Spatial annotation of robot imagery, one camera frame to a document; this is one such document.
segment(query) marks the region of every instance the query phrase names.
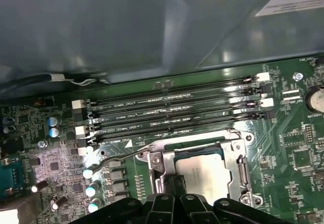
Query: cable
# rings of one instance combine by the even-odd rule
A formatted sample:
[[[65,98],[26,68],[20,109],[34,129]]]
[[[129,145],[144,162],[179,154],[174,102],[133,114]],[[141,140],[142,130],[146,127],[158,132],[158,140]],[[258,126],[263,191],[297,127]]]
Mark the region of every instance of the cable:
[[[64,74],[42,74],[36,76],[29,76],[25,78],[20,78],[17,80],[5,82],[0,84],[0,94],[5,92],[41,82],[58,82],[58,81],[69,81],[75,85],[87,86],[90,83],[98,81],[96,78],[85,78],[83,81],[76,81],[73,76],[67,78]]]
[[[31,84],[46,82],[46,81],[51,81],[51,80],[52,80],[51,75],[45,74],[45,75],[25,77],[25,78],[1,83],[0,84],[0,94],[3,94],[7,91],[11,91],[11,90],[14,90],[19,87],[26,86],[26,85],[31,85]]]
[[[93,82],[96,82],[96,81],[97,81],[97,79],[95,79],[95,78],[88,78],[88,79],[86,79],[86,80],[84,80],[82,82],[76,82],[74,80],[70,81],[70,82],[75,84],[75,85],[79,85],[79,86],[87,86],[87,85],[89,85],[89,84],[91,84]]]

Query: black cable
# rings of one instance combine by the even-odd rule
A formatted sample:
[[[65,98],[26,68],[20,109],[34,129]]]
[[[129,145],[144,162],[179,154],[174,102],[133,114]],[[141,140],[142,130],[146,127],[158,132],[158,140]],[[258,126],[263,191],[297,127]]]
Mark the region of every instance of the black cable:
[[[51,81],[51,80],[52,80],[52,76],[50,74],[43,74],[43,75],[24,77],[21,79],[1,83],[0,94],[17,89],[19,87],[23,87],[23,86],[27,86],[39,82]]]

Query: black ram slot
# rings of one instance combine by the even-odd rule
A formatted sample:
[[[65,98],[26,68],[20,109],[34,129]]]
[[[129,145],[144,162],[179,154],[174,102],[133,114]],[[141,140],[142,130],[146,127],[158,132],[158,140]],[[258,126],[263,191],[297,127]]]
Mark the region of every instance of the black ram slot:
[[[255,117],[258,117],[258,115],[262,115],[262,113],[254,112],[254,113],[235,114],[235,115],[228,115],[228,116],[210,118],[210,119],[199,119],[199,120],[194,120],[194,121],[178,123],[178,124],[174,124],[174,125],[143,128],[143,129],[137,129],[137,130],[131,130],[131,131],[110,133],[110,134],[100,133],[100,131],[97,131],[97,133],[94,135],[94,137],[99,136],[99,135],[105,135],[104,136],[105,139],[111,139],[111,138],[117,138],[117,137],[129,137],[129,136],[133,136],[133,135],[143,135],[143,134],[145,135],[148,133],[158,134],[160,131],[183,130],[186,127],[205,125],[205,124],[209,124],[209,123],[222,123],[222,122],[226,123],[229,121],[254,119]]]
[[[166,96],[166,99],[161,99],[158,102],[153,101],[153,102],[140,102],[137,101],[135,102],[129,102],[127,105],[126,104],[111,104],[111,105],[106,105],[100,107],[100,111],[103,114],[107,113],[117,113],[117,112],[125,112],[129,110],[138,110],[138,109],[147,109],[148,107],[159,107],[159,106],[173,106],[174,104],[180,104],[180,103],[191,103],[199,100],[207,100],[207,99],[230,99],[234,97],[242,97],[246,96],[246,94],[250,91],[246,90],[241,90],[237,92],[231,92],[231,93],[224,93],[224,94],[219,94],[219,95],[203,95],[200,97],[193,97],[193,98],[181,98],[181,99],[173,99],[169,100],[167,99],[168,96]]]
[[[244,82],[244,80],[249,79],[251,77],[245,77],[245,78],[240,78],[240,79],[231,79],[231,80],[224,80],[224,81],[218,81],[218,82],[210,82],[210,83],[204,83],[204,84],[199,84],[199,85],[192,85],[192,86],[184,86],[184,87],[176,87],[176,88],[169,88],[169,89],[164,89],[162,91],[153,91],[153,92],[147,92],[147,93],[142,93],[142,94],[133,94],[133,95],[127,95],[127,96],[121,96],[121,97],[111,97],[111,98],[104,98],[104,99],[98,99],[96,100],[97,105],[101,104],[107,104],[111,102],[117,102],[117,101],[124,101],[124,100],[129,100],[129,99],[134,99],[134,98],[142,98],[142,97],[152,97],[152,96],[161,96],[163,93],[182,93],[185,91],[189,90],[194,90],[194,89],[201,89],[203,87],[223,87],[223,86],[234,86],[234,85],[241,85],[241,84],[246,84],[248,82]]]
[[[210,111],[216,111],[216,110],[234,110],[234,109],[245,109],[248,107],[247,104],[250,105],[256,105],[256,102],[254,101],[248,101],[248,102],[239,102],[235,104],[227,104],[227,105],[217,105],[217,106],[202,106],[197,108],[187,108],[184,110],[179,111],[167,111],[167,112],[158,112],[161,108],[155,108],[151,109],[149,111],[141,111],[141,112],[131,112],[131,114],[123,114],[123,115],[114,115],[109,116],[107,118],[101,118],[101,119],[94,119],[91,122],[99,124],[101,127],[109,126],[109,125],[116,125],[121,123],[130,123],[130,122],[138,122],[145,120],[155,120],[155,119],[167,119],[175,116],[186,116],[188,114],[197,114],[197,113],[205,113]],[[150,111],[157,111],[156,114],[145,114],[146,112]]]

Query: blue capacitor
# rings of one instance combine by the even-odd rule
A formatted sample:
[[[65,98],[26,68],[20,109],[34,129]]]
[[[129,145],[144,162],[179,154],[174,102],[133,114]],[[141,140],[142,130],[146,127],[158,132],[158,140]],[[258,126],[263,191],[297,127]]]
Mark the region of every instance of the blue capacitor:
[[[50,127],[55,127],[58,126],[62,123],[62,119],[58,118],[58,117],[51,117],[47,120],[47,124]]]
[[[63,130],[59,127],[51,128],[49,132],[50,137],[61,137],[63,135]]]

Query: mounting screw hole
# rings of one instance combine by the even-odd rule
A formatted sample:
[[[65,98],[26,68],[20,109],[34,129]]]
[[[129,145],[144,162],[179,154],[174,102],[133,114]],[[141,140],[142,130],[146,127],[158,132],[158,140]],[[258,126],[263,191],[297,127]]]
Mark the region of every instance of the mounting screw hole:
[[[247,137],[245,137],[245,140],[249,142],[250,140],[252,140],[252,136],[248,135]]]
[[[186,196],[186,199],[187,199],[187,200],[194,200],[194,196],[192,196],[192,195],[187,195],[187,196]]]
[[[222,206],[229,206],[229,202],[227,200],[222,200],[221,205]]]

